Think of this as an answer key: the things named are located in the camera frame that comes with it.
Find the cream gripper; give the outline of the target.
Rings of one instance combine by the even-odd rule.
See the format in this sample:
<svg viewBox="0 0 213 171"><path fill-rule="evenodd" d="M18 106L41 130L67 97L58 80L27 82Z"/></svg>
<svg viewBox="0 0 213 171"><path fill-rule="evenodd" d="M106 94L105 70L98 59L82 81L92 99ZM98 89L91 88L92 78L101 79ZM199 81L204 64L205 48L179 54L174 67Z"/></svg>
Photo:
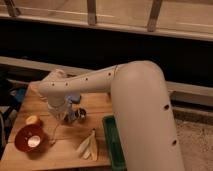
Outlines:
<svg viewBox="0 0 213 171"><path fill-rule="evenodd" d="M60 122L67 119L68 123L72 123L76 120L75 112L67 102L60 106L52 106L48 104L48 111Z"/></svg>

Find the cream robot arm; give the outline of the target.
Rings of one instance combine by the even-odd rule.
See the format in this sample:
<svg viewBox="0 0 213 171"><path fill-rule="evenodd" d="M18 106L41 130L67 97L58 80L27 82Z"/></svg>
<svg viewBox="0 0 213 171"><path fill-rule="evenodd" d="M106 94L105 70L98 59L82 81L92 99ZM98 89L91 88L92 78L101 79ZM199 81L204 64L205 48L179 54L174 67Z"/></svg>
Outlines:
<svg viewBox="0 0 213 171"><path fill-rule="evenodd" d="M63 118L73 92L111 94L128 171L185 171L169 93L161 68L133 61L70 78L51 73L39 82L49 111Z"/></svg>

